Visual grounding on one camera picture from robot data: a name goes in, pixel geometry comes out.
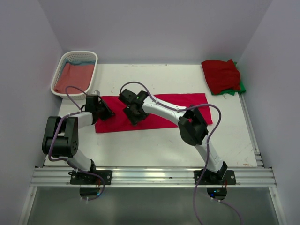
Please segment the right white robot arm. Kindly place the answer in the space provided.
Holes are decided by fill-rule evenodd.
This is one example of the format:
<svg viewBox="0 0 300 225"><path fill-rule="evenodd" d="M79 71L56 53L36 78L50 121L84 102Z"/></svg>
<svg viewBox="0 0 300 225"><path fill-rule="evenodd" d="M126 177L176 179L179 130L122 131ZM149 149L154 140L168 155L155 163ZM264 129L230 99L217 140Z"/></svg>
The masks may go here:
<svg viewBox="0 0 300 225"><path fill-rule="evenodd" d="M210 140L216 128L208 131L208 124L198 106L176 106L146 91L135 94L127 89L120 91L119 100L126 106L123 112L133 125L149 115L159 116L178 125L182 140L194 146L205 162L203 178L213 184L219 184L225 179L228 166Z"/></svg>

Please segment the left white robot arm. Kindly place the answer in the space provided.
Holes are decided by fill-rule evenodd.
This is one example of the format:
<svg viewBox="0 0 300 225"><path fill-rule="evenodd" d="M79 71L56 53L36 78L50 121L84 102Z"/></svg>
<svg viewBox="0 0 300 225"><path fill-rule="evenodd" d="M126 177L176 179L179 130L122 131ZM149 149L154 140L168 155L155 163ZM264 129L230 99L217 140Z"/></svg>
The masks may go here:
<svg viewBox="0 0 300 225"><path fill-rule="evenodd" d="M81 172L85 183L92 184L98 173L93 160L79 150L79 129L94 125L98 120L107 120L115 113L99 95L87 95L85 100L78 112L47 119L42 151L52 162L66 162L76 172Z"/></svg>

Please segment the crimson red t-shirt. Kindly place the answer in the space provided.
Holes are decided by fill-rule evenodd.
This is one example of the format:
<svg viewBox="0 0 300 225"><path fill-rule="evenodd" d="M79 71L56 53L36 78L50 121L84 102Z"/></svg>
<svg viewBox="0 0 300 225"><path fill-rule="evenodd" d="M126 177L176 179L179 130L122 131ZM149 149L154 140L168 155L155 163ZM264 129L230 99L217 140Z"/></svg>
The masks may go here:
<svg viewBox="0 0 300 225"><path fill-rule="evenodd" d="M161 128L178 127L179 117L184 112L178 112L176 109L185 109L193 105L207 104L206 94L204 93L186 93L186 94L156 94L154 96L159 102L168 105L175 110L164 108L155 104L150 98L145 100L142 109L149 113L149 116L133 125L129 118L123 112L126 108L118 96L103 96L102 99L107 103L109 108L115 113L114 116L107 120L98 120L95 124L97 134L149 130Z"/></svg>

